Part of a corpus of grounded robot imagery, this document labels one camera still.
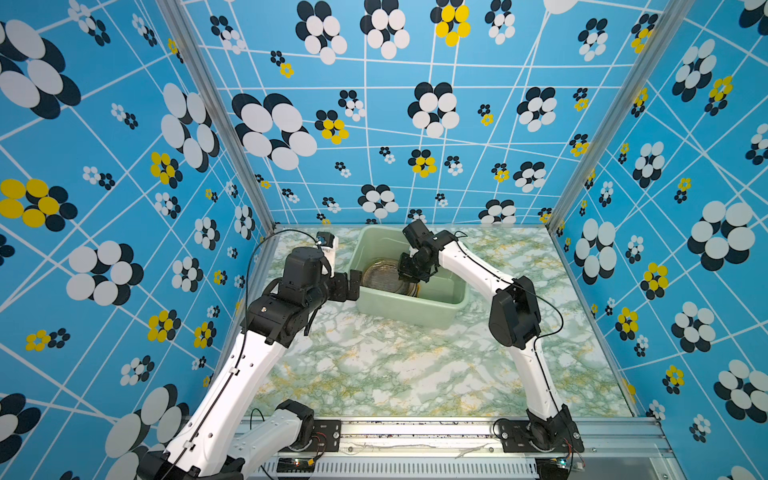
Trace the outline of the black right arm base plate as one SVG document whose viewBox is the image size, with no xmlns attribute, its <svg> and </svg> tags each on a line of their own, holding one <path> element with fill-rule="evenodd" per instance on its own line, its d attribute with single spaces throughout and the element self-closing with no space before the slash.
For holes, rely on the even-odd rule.
<svg viewBox="0 0 768 480">
<path fill-rule="evenodd" d="M 491 427 L 505 453 L 583 453 L 582 435 L 576 424 L 541 424 L 525 420 L 498 419 Z"/>
</svg>

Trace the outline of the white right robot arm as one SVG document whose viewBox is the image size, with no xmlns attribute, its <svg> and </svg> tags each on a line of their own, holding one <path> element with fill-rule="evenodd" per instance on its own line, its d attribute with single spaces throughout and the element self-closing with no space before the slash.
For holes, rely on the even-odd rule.
<svg viewBox="0 0 768 480">
<path fill-rule="evenodd" d="M 561 446 L 582 453 L 581 434 L 566 403 L 560 398 L 540 353 L 541 312 L 532 281 L 514 277 L 475 255 L 453 233 L 434 233 L 421 221 L 403 229 L 410 246 L 400 256 L 398 275 L 413 283 L 430 281 L 441 269 L 458 276 L 490 302 L 488 329 L 509 351 L 526 398 L 529 438 L 536 449 Z"/>
</svg>

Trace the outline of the brownish clear glass plate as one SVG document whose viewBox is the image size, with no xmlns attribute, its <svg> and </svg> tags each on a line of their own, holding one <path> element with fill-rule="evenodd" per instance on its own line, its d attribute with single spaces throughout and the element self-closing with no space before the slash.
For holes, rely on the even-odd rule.
<svg viewBox="0 0 768 480">
<path fill-rule="evenodd" d="M 398 273 L 398 262 L 393 259 L 378 259 L 363 272 L 361 285 L 366 288 L 392 294 L 415 297 L 419 287 L 416 283 L 402 280 Z"/>
</svg>

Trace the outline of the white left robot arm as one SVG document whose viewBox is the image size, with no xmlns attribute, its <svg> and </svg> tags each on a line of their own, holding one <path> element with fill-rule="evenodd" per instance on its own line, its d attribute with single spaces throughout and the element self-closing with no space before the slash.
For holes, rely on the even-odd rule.
<svg viewBox="0 0 768 480">
<path fill-rule="evenodd" d="M 310 442 L 314 412 L 286 401 L 243 436 L 236 434 L 256 390 L 287 352 L 297 334 L 308 333 L 328 301 L 355 301 L 362 273 L 321 275 L 298 292 L 272 280 L 246 313 L 229 358 L 195 413 L 163 452 L 139 462 L 140 479 L 247 479 L 280 450 Z"/>
</svg>

